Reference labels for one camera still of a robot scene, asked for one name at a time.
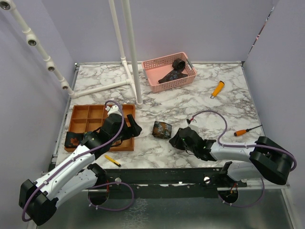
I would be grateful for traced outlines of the brown grey floral tie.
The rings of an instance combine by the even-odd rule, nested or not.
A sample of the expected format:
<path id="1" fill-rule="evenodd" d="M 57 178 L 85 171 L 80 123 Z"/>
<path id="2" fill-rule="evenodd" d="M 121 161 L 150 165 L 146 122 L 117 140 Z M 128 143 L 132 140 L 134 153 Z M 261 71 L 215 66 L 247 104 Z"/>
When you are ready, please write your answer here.
<path id="1" fill-rule="evenodd" d="M 172 125 L 165 122 L 155 121 L 152 135 L 159 139 L 170 139 L 172 135 Z"/>

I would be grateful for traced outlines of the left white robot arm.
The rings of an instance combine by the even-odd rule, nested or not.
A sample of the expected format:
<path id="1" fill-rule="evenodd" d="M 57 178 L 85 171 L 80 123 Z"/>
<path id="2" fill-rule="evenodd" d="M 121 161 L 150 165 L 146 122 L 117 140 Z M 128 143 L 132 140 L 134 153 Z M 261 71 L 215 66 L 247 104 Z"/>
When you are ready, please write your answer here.
<path id="1" fill-rule="evenodd" d="M 137 137 L 141 131 L 131 114 L 126 119 L 120 112 L 108 115 L 103 125 L 87 134 L 74 152 L 52 171 L 34 182 L 27 179 L 22 183 L 19 197 L 22 220 L 33 220 L 40 226 L 75 194 L 87 188 L 101 188 L 108 178 L 95 160 L 117 141 Z"/>

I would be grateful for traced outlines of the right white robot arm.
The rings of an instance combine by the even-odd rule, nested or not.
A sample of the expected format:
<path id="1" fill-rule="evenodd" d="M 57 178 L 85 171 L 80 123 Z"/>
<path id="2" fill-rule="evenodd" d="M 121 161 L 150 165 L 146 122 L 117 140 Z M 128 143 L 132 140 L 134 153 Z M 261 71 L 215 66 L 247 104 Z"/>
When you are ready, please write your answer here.
<path id="1" fill-rule="evenodd" d="M 190 127 L 180 128 L 169 143 L 177 149 L 192 152 L 203 161 L 229 160 L 220 183 L 229 187 L 235 181 L 265 178 L 277 185 L 285 185 L 289 173 L 295 169 L 295 158 L 267 137 L 259 137 L 255 144 L 220 144 L 216 140 L 202 139 Z"/>

